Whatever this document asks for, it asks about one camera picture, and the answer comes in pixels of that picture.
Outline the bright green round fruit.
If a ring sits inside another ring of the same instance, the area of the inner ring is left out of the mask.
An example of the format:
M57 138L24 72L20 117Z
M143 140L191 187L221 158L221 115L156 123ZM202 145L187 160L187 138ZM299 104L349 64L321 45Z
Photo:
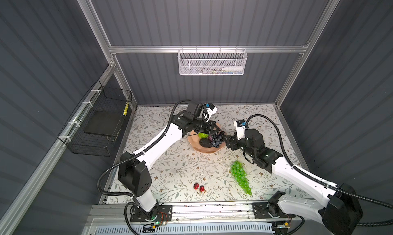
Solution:
M203 139L203 138L208 138L209 135L208 135L208 134L205 134L205 133L198 133L198 137L199 137L200 139Z

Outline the pink faceted fruit bowl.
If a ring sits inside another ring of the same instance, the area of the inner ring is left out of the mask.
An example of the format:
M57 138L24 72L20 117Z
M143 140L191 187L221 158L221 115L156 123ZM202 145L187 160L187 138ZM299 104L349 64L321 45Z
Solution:
M200 153L215 153L225 146L225 131L221 129L219 124L191 131L186 136L192 148Z

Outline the green grape bunch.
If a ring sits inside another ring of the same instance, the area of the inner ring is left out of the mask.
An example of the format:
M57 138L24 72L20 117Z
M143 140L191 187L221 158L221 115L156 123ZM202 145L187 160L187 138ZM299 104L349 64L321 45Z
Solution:
M251 187L249 186L249 181L247 179L247 173L241 162L235 161L231 165L231 173L237 184L241 189L247 194L252 195Z

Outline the dark purple grape bunch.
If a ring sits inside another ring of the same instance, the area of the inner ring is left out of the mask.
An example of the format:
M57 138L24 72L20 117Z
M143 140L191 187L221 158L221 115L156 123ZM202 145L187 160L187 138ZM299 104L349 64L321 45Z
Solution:
M220 145L224 142L223 134L224 132L221 129L218 129L216 132L214 132L208 137L208 139L210 140L210 144L213 148L219 148Z

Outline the red cherry pair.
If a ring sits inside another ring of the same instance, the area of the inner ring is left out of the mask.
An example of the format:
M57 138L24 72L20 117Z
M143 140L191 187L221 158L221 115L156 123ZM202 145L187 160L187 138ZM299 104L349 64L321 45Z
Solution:
M194 189L195 191L197 191L198 194L202 194L202 193L205 192L205 187L204 187L203 185L199 185L198 183L195 183L195 184L193 185L193 189Z

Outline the dark avocado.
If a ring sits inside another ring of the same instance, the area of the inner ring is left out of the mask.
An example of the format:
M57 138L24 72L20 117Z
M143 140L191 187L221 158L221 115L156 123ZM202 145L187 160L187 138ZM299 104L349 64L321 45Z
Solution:
M208 138L200 139L199 144L203 148L212 148L212 143Z

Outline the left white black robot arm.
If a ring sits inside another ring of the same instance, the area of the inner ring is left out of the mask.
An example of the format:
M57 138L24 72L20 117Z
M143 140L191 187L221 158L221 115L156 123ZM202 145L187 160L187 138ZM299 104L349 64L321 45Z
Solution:
M188 133L213 133L216 122L211 117L217 110L212 103L182 100L173 107L168 123L160 134L133 154L122 154L120 160L123 164L118 168L118 180L131 191L133 200L144 213L145 219L153 220L159 206L150 190L150 169L169 147Z

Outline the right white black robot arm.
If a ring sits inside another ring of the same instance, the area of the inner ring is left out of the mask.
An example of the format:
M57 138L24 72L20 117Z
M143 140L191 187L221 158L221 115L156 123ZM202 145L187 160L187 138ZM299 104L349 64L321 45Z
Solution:
M353 233L363 212L352 187L341 185L349 195L336 191L335 183L297 168L284 154L267 148L263 135L258 130L249 129L244 120L235 121L234 126L236 133L227 137L227 148L242 150L247 161L286 179L312 197L309 200L276 192L264 208L272 218L296 215L323 224L335 235Z

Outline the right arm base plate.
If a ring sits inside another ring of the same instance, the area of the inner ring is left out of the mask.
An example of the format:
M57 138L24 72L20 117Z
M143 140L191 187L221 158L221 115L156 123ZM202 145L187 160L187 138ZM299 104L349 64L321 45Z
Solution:
M256 219L292 219L296 216L293 214L284 213L277 204L268 202L254 202L252 203L253 213Z

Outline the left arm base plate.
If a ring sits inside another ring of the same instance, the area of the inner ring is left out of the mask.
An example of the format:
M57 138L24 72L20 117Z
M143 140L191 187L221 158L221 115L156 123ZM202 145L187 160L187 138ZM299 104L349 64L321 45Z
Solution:
M142 207L133 206L130 211L131 222L168 222L172 220L173 206L158 204L151 211L145 211Z

